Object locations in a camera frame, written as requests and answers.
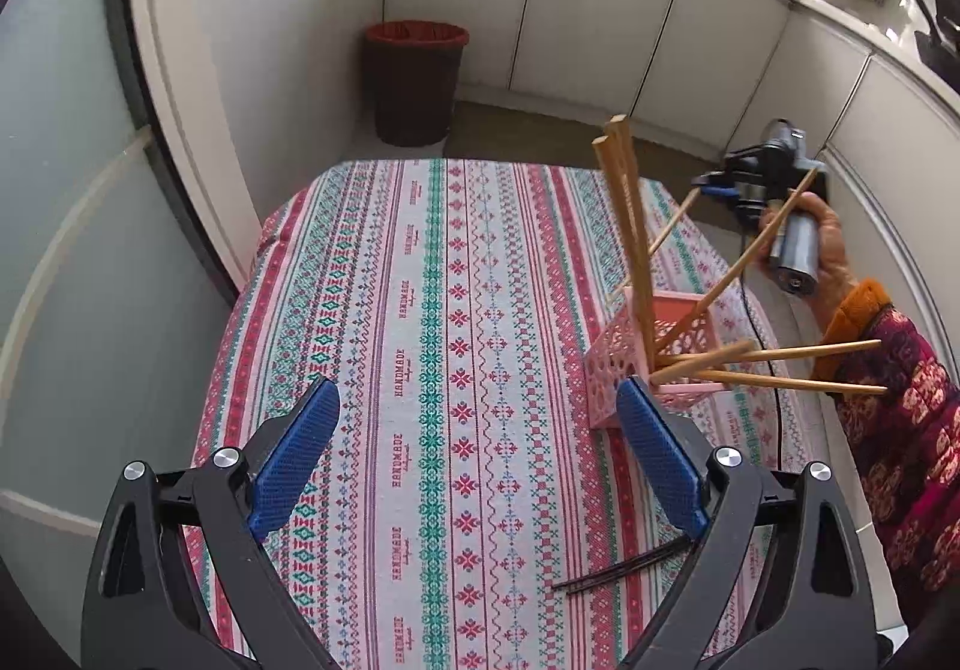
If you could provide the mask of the red patterned sleeve forearm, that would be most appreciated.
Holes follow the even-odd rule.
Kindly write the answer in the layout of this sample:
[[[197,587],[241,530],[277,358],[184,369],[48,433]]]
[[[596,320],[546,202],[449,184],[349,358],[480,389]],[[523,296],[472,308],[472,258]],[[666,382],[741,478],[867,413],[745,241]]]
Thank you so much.
[[[823,356],[816,381],[880,385],[838,395],[836,413],[908,628],[958,579],[958,387],[928,340],[864,280],[839,303],[825,345],[877,338],[877,348]]]

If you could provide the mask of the right hand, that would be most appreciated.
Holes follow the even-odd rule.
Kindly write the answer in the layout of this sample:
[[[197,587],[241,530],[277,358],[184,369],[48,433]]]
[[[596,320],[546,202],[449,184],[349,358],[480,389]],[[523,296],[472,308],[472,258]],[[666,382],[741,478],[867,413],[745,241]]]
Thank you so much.
[[[804,192],[797,199],[794,213],[814,218],[818,239],[817,288],[805,296],[818,330],[825,333],[846,298],[861,285],[850,267],[846,254],[843,228],[836,211],[814,192]]]

